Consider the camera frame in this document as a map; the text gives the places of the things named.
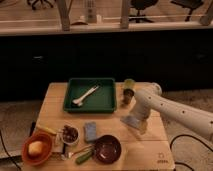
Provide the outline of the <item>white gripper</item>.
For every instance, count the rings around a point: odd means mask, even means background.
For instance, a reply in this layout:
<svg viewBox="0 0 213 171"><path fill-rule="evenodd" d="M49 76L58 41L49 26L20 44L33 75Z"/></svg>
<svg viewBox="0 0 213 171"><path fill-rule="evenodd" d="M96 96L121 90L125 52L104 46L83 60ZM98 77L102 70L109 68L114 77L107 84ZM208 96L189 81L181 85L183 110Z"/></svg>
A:
<svg viewBox="0 0 213 171"><path fill-rule="evenodd" d="M145 134L147 131L147 119L150 116L150 111L149 107L139 103L136 103L130 111L130 114L139 121L139 131L141 134Z"/></svg>

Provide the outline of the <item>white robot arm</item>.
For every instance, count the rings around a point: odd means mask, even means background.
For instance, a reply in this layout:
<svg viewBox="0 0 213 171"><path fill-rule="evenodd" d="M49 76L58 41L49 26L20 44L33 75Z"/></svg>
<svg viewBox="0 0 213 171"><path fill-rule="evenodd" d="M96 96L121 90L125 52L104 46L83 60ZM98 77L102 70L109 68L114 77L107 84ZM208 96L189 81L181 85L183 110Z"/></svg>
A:
<svg viewBox="0 0 213 171"><path fill-rule="evenodd" d="M162 89L157 83L137 89L134 94L136 103L130 114L144 121L153 109L213 143L213 113L163 98L161 94Z"/></svg>

